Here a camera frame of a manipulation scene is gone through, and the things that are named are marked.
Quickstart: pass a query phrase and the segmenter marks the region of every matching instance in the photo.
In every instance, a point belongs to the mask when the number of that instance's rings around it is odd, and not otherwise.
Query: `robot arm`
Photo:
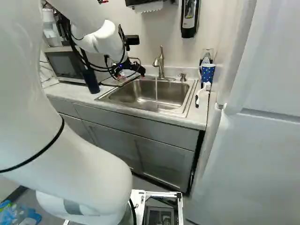
[[[96,0],[51,3],[81,32],[94,34],[100,50],[106,26]],[[76,135],[41,90],[40,0],[9,0],[2,9],[0,174],[40,192],[41,205],[58,217],[87,225],[118,224],[128,209],[131,171],[119,158]],[[115,47],[104,48],[117,59],[121,40],[111,23],[108,27],[104,42]]]
[[[115,24],[101,15],[101,6],[96,0],[50,0],[72,23],[72,33],[82,40],[73,39],[82,49],[91,53],[107,54],[119,62],[123,43]]]

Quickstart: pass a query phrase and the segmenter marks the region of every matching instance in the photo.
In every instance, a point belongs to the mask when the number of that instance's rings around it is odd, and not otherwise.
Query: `blue cup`
[[[201,82],[205,83],[205,82],[210,82],[212,83],[212,78],[214,77],[214,73],[215,73],[215,68],[216,65],[215,64],[202,64],[200,66],[201,68]]]

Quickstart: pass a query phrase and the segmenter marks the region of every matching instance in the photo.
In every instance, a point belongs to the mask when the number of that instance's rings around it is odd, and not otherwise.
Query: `running water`
[[[158,77],[155,77],[155,97],[156,97],[156,106],[158,108]]]

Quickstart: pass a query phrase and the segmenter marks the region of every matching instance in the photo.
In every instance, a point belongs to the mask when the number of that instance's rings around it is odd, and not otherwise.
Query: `countertop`
[[[44,92],[49,97],[65,100],[75,104],[86,105],[86,106],[113,111],[117,113],[122,113],[126,115],[146,118],[149,120],[165,122],[165,123],[174,124],[186,128],[193,128],[197,130],[206,129],[207,108],[208,108],[207,92],[204,92],[200,96],[199,108],[195,107],[195,93],[201,88],[200,82],[197,83],[190,106],[187,105],[187,107],[189,107],[189,110],[185,118],[178,117],[178,116],[170,116],[170,115],[157,113],[157,112],[150,112],[141,109],[129,108],[129,107],[115,105],[106,102],[95,101],[94,99],[105,94],[106,92],[110,91],[114,87],[101,86],[100,88],[101,90],[98,94],[90,94],[86,86],[60,82],[58,84],[45,88]]]

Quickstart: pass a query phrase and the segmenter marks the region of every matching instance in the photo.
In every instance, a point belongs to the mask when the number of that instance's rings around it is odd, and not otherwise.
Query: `sink basin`
[[[96,101],[167,114],[183,114],[194,80],[186,82],[140,78],[115,88]]]

